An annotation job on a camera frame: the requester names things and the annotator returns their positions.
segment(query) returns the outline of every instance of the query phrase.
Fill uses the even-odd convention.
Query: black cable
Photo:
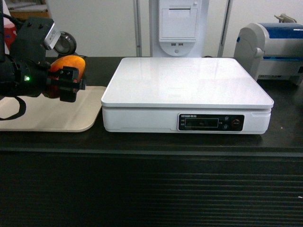
[[[27,105],[24,102],[23,99],[19,98],[19,97],[14,97],[15,99],[17,99],[17,101],[19,102],[19,111],[18,113],[8,117],[8,118],[0,118],[0,121],[8,121],[8,120],[13,120],[13,119],[17,119],[21,116],[23,116],[27,110]]]
[[[17,32],[23,26],[23,22],[19,21],[17,18],[12,17],[12,16],[7,15],[7,14],[2,13],[2,12],[0,12],[0,13],[3,15],[3,17],[9,19],[16,26]]]

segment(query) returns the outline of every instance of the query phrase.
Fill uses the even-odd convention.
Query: button
[[[239,119],[235,119],[232,121],[232,127],[237,128],[241,125],[241,121]]]

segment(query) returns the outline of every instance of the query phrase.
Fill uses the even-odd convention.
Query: dark countertop
[[[86,58],[88,86],[107,86],[121,57]],[[303,86],[289,81],[258,83],[275,101],[262,135],[113,133],[102,111],[85,132],[0,132],[2,151],[231,156],[303,156]]]
[[[106,86],[122,58],[87,58]],[[0,226],[303,226],[303,86],[263,135],[0,132]]]

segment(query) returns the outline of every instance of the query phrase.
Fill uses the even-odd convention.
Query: receipt printer
[[[240,30],[234,58],[255,79],[303,79],[303,26],[250,23]]]

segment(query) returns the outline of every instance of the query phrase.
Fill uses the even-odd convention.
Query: white wall
[[[47,0],[61,31],[86,56],[136,56],[133,0]]]
[[[150,55],[149,0],[140,0],[142,53]],[[216,57],[227,0],[210,0],[205,55]],[[133,0],[47,0],[56,25],[77,41],[87,56],[136,56]],[[241,28],[251,22],[277,23],[286,13],[303,24],[303,0],[233,0],[223,57],[232,57]]]

